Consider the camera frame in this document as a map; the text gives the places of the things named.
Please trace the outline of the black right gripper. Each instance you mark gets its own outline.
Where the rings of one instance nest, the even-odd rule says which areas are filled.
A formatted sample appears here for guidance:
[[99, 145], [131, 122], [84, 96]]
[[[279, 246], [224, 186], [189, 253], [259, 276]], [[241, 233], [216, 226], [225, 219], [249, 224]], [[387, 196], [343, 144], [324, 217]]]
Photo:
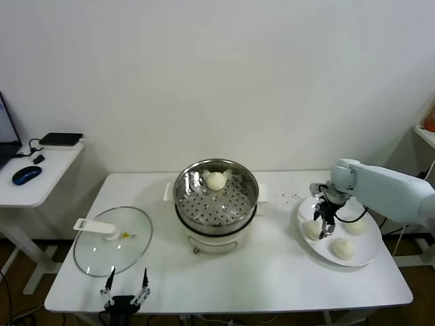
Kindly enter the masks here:
[[337, 194], [322, 192], [320, 198], [322, 202], [315, 205], [313, 220], [317, 221], [323, 217], [332, 217], [331, 219], [322, 219], [321, 232], [319, 234], [319, 239], [321, 240], [333, 234], [335, 229], [334, 217], [336, 217], [337, 212], [350, 199], [350, 195], [340, 192]]

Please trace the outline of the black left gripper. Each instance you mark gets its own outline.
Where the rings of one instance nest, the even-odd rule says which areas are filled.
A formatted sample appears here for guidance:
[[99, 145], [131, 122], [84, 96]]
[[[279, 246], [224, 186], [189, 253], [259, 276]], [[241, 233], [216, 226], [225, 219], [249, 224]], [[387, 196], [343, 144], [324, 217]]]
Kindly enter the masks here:
[[115, 268], [111, 268], [111, 274], [106, 280], [105, 287], [100, 290], [100, 296], [103, 300], [104, 309], [109, 308], [110, 312], [137, 312], [138, 306], [141, 306], [150, 294], [147, 268], [143, 273], [143, 281], [140, 291], [134, 295], [117, 295], [112, 297], [111, 287], [115, 275]]

